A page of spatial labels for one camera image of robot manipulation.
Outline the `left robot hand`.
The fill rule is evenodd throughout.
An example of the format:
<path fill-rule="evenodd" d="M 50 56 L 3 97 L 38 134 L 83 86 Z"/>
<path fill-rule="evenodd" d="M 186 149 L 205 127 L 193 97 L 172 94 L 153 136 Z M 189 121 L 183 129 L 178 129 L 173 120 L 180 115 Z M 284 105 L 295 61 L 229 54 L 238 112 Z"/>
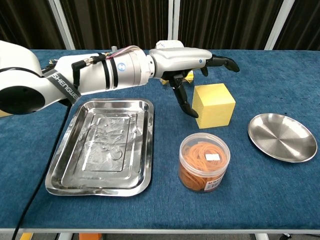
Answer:
<path fill-rule="evenodd" d="M 194 69 L 200 69 L 202 74 L 208 76 L 208 67 L 224 66 L 235 73 L 240 71 L 237 63 L 226 56 L 219 56 L 209 50 L 193 47 L 175 47 L 151 49 L 149 55 L 155 66 L 154 77 L 169 81 L 177 102 L 182 111 L 198 118 L 198 113 L 192 109 L 188 102 L 187 93 L 183 86 L 183 79 Z"/>

